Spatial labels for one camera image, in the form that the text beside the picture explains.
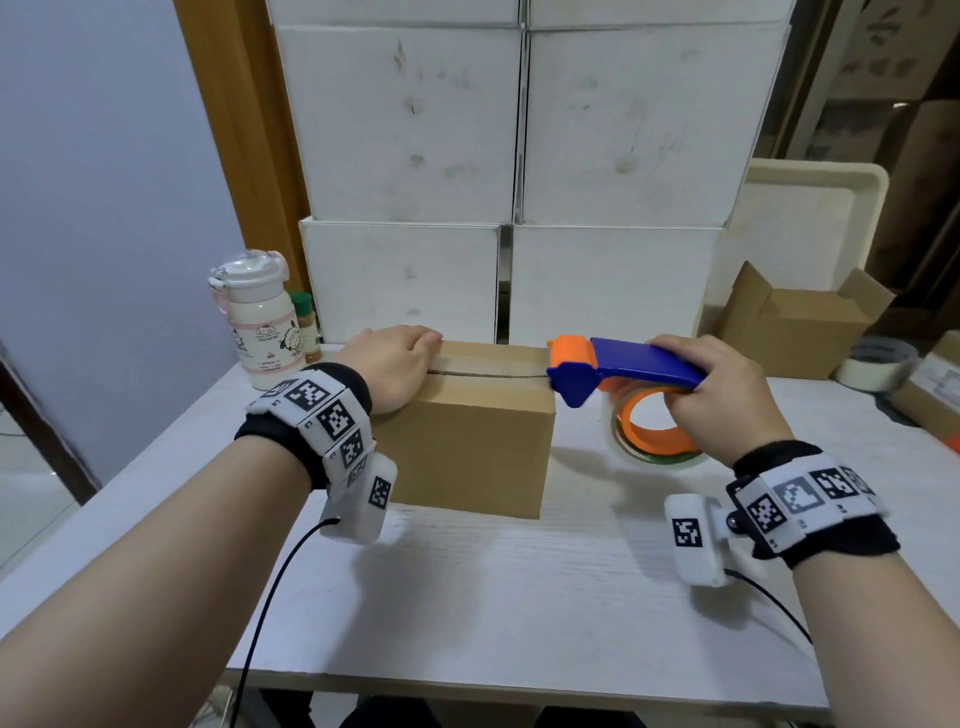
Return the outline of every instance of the white bottle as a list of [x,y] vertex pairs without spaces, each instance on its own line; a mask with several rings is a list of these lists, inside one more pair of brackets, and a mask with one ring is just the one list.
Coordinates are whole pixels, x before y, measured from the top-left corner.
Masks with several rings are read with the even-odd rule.
[[283,282],[287,261],[277,251],[245,251],[211,271],[217,307],[233,328],[240,363],[256,389],[267,390],[303,368],[297,312]]

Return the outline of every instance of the table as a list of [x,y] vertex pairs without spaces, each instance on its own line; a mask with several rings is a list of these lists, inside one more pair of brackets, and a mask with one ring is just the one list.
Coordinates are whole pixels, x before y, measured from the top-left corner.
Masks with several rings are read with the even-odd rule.
[[[828,381],[771,385],[798,437],[880,491],[905,558],[960,619],[960,458],[868,395]],[[0,636],[225,446],[253,394],[230,370],[0,583]],[[277,590],[251,685],[823,717],[812,652],[785,617],[744,585],[693,589],[675,574],[664,498],[722,497],[729,471],[712,461],[631,471],[605,450],[599,420],[597,399],[579,410],[558,400],[539,521],[394,505],[374,546],[311,539]],[[283,555],[324,499],[310,497]],[[785,567],[747,550],[734,548],[740,568],[799,612]]]

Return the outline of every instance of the forearm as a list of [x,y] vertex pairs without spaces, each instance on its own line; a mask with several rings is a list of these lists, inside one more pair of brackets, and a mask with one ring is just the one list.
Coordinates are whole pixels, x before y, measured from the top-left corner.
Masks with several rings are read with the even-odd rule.
[[794,569],[839,728],[960,720],[960,630],[897,554],[824,552]]
[[187,725],[309,492],[280,445],[228,446],[0,642],[4,724]]

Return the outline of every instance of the gray wall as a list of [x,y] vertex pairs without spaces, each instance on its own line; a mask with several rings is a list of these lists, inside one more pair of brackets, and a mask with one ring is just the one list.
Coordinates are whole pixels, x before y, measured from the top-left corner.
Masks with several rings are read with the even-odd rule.
[[0,343],[103,483],[235,362],[242,246],[171,0],[4,0]]

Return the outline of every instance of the white tray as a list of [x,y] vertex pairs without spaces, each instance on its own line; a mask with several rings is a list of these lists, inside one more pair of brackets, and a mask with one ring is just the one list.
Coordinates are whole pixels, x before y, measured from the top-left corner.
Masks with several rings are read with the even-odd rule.
[[777,288],[836,290],[867,261],[887,185],[876,164],[753,159],[717,244],[705,304],[726,304],[744,260]]

